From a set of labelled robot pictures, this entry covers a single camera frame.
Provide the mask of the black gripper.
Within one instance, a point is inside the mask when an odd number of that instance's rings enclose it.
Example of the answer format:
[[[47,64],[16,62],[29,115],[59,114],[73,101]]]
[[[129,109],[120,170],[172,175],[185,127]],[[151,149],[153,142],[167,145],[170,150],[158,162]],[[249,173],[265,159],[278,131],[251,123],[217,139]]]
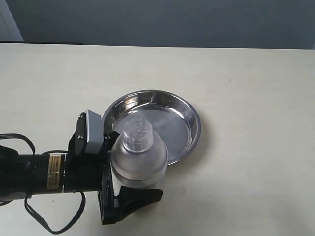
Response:
[[[103,132],[104,142],[98,154],[85,153],[86,114],[82,112],[76,122],[76,130],[68,143],[64,163],[64,186],[69,191],[96,191],[102,218],[129,216],[135,211],[162,199],[161,189],[136,189],[122,186],[118,197],[114,196],[110,153],[120,133]]]

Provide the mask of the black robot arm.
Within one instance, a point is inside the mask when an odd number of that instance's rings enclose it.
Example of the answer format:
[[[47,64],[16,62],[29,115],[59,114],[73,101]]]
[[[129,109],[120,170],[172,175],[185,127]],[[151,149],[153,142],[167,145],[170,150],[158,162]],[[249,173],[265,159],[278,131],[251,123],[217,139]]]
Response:
[[[86,111],[67,151],[26,155],[0,148],[0,201],[95,191],[103,224],[113,224],[161,200],[166,162],[165,144],[146,120],[105,133],[101,116]]]

